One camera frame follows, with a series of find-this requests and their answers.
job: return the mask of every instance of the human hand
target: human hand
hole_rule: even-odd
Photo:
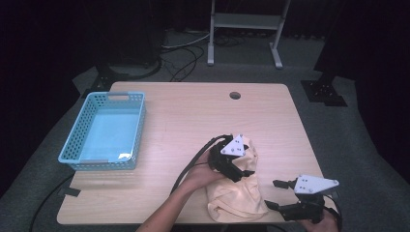
[[[335,217],[326,210],[323,210],[323,219],[317,224],[313,224],[308,219],[297,221],[304,226],[307,232],[338,232]]]
[[[199,157],[195,166],[190,169],[181,186],[187,187],[191,190],[201,189],[208,186],[216,180],[223,179],[224,176],[213,171],[208,164],[208,157],[210,150],[207,150]]]

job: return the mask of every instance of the dark background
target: dark background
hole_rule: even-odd
[[[276,14],[281,4],[220,0],[217,10]],[[74,77],[104,63],[150,65],[165,29],[206,30],[211,9],[210,0],[1,5],[1,193],[78,99]],[[315,69],[356,80],[359,109],[379,154],[407,181],[408,10],[404,0],[293,0],[283,29],[286,37],[326,38]]]

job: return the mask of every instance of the person's right hand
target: person's right hand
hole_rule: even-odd
[[[323,210],[323,219],[317,224],[313,224],[308,219],[297,221],[304,226],[307,232],[338,232],[335,217],[326,210]]]

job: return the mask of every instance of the towel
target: towel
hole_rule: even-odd
[[[243,157],[232,162],[241,170],[256,170],[257,158],[251,140],[243,136],[244,145],[248,145]],[[256,173],[243,177],[234,183],[230,179],[221,179],[206,187],[208,212],[218,222],[245,222],[262,218],[268,213],[257,184]]]

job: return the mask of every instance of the light wood surface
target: light wood surface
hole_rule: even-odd
[[[279,205],[297,202],[293,190],[273,186],[275,179],[322,177],[285,85],[117,82],[111,91],[146,95],[136,169],[76,172],[71,187],[81,193],[65,197],[57,216],[62,224],[142,223],[166,199],[191,158],[221,134],[242,133],[252,140],[259,155],[259,188],[266,200]],[[231,92],[241,98],[232,100]],[[281,215],[272,211],[253,222],[281,221]],[[205,189],[192,196],[177,223],[216,223],[207,212]]]

